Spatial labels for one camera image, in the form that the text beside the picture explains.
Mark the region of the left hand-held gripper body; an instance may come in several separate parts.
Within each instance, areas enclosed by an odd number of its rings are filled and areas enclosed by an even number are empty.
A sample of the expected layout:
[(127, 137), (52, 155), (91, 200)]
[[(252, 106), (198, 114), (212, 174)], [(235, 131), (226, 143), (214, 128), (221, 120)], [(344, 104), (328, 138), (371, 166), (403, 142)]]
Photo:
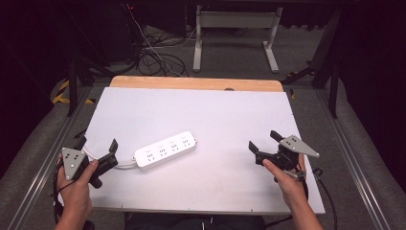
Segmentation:
[[(84, 151), (67, 148), (62, 149), (62, 162), (67, 180), (79, 179), (90, 163), (89, 158)], [(89, 179), (89, 183), (95, 189), (100, 188), (102, 186), (100, 176), (117, 165), (118, 161), (116, 155), (111, 154), (110, 152), (107, 153), (99, 159), (99, 165)]]

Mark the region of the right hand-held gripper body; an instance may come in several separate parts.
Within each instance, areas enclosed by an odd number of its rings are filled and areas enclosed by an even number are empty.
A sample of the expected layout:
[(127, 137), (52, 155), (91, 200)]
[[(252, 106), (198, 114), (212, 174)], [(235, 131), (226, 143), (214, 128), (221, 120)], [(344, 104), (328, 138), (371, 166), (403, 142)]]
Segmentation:
[(276, 153), (268, 153), (259, 150), (259, 152), (255, 154), (256, 164), (262, 165), (262, 161), (267, 159), (289, 176), (304, 181), (305, 172), (300, 167), (299, 154), (319, 157), (320, 153), (311, 148), (296, 135), (283, 137), (278, 143)]

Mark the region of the white power strip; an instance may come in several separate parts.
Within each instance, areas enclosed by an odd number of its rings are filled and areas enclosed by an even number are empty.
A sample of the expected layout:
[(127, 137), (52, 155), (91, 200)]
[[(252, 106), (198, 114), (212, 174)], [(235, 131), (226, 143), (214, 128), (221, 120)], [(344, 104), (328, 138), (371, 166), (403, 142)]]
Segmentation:
[(172, 159), (193, 152), (197, 141), (189, 131), (184, 131), (146, 147), (137, 149), (132, 160), (146, 171)]

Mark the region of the person's left hand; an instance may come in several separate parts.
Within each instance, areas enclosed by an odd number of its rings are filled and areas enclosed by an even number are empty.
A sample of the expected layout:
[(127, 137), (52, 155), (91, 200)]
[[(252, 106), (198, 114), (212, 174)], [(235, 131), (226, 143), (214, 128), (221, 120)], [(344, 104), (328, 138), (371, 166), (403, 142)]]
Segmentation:
[(88, 182), (98, 165), (98, 160), (91, 161), (83, 174), (75, 181), (68, 181), (66, 179), (64, 167), (58, 170), (57, 187), (60, 189), (59, 193), (62, 196), (64, 204), (63, 219), (86, 221), (87, 217), (91, 214), (92, 201)]

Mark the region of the person's right hand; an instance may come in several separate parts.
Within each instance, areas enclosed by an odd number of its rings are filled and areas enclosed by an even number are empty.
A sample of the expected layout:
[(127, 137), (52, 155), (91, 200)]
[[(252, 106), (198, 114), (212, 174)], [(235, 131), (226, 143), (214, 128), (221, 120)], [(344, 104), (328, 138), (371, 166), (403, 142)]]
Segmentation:
[(267, 159), (264, 159), (262, 164), (278, 180), (278, 184), (282, 190), (283, 200), (291, 212), (303, 210), (305, 206), (308, 205), (308, 202), (302, 183), (298, 179), (292, 178), (283, 172)]

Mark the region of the yellow black hazard tape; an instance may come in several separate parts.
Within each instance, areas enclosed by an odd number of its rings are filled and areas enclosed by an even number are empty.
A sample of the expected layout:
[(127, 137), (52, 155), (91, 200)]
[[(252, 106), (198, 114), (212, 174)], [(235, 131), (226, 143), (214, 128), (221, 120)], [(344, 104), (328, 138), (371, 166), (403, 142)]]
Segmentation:
[[(57, 104), (57, 103), (69, 104), (70, 103), (70, 99), (63, 97), (65, 91), (68, 89), (68, 86), (69, 86), (69, 80), (66, 79), (62, 83), (62, 85), (59, 87), (58, 91), (56, 92), (56, 96), (53, 98), (53, 104)], [(96, 99), (88, 98), (88, 99), (86, 99), (85, 103), (86, 104), (95, 104), (96, 101), (97, 101)]]

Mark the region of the white board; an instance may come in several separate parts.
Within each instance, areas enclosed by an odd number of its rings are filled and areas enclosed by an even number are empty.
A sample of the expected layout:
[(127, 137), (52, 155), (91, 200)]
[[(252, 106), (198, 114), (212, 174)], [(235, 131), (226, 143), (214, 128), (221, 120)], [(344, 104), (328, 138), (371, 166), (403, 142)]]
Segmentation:
[[(195, 151), (146, 171), (128, 164), (134, 152), (183, 131)], [(272, 174), (248, 145), (275, 152), (270, 133), (299, 132), (283, 92), (107, 87), (86, 130), (87, 150), (119, 168), (91, 191), (96, 209), (170, 213), (281, 215), (288, 211)]]

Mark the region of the black metal stand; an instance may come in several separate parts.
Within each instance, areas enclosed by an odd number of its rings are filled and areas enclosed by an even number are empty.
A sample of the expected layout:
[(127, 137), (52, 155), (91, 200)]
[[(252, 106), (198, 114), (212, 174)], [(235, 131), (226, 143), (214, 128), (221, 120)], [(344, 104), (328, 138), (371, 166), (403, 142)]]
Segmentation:
[(141, 33), (121, 0), (47, 0), (60, 44), (68, 58), (69, 112), (79, 107), (78, 85), (112, 79), (136, 67)]
[(334, 11), (332, 17), (327, 23), (327, 27), (322, 35), (320, 43), (308, 66), (298, 72), (289, 73), (284, 80), (283, 85), (288, 85), (305, 76), (314, 76), (311, 85), (314, 89), (323, 89), (330, 82), (327, 108), (331, 116), (336, 119), (336, 101), (338, 92), (339, 67), (333, 56), (333, 45), (337, 27), (340, 23), (341, 10)]

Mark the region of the wooden table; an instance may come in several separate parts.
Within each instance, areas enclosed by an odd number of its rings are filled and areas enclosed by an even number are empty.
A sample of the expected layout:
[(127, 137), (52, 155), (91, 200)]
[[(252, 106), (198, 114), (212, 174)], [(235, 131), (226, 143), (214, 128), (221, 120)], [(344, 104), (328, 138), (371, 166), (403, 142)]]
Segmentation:
[(277, 80), (117, 76), (110, 87), (282, 92)]

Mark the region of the aluminium floor rail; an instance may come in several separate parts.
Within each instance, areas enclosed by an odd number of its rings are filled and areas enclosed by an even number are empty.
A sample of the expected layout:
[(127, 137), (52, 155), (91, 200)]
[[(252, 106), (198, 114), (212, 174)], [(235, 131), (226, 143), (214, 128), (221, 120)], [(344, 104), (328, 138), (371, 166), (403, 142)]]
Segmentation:
[(321, 89), (316, 89), (315, 94), (320, 102), (322, 108), (327, 114), (328, 120), (334, 130), (334, 134), (338, 140), (341, 154), (348, 166), (351, 177), (355, 183), (358, 193), (360, 194), (364, 205), (370, 215), (372, 223), (376, 230), (392, 230), (389, 222), (387, 221), (380, 205), (377, 202), (376, 196), (372, 191), (372, 187), (367, 180), (364, 172), (362, 171), (358, 161), (356, 160), (350, 143), (347, 140), (343, 129), (341, 128), (338, 120), (332, 116), (328, 107), (328, 99)]
[(0, 181), (7, 187), (0, 193), (0, 201), (4, 203), (2, 216), (9, 218), (0, 230), (23, 229), (47, 181), (52, 178), (57, 155), (91, 91), (92, 87), (81, 88), (77, 108), (71, 115), (68, 115), (69, 104), (56, 105), (14, 158)]

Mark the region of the white metal desk frame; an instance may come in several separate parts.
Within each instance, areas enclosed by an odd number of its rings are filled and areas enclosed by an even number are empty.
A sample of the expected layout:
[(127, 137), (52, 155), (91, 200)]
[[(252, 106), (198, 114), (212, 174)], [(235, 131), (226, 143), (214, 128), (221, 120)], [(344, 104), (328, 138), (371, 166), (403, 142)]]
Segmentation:
[(271, 12), (248, 12), (248, 11), (208, 11), (202, 5), (196, 7), (195, 12), (195, 45), (192, 70), (201, 70), (202, 59), (202, 28), (247, 28), (247, 29), (269, 29), (270, 35), (262, 42), (268, 64), (273, 73), (280, 71), (275, 55), (273, 53), (273, 42), (282, 18), (283, 8), (277, 8)]

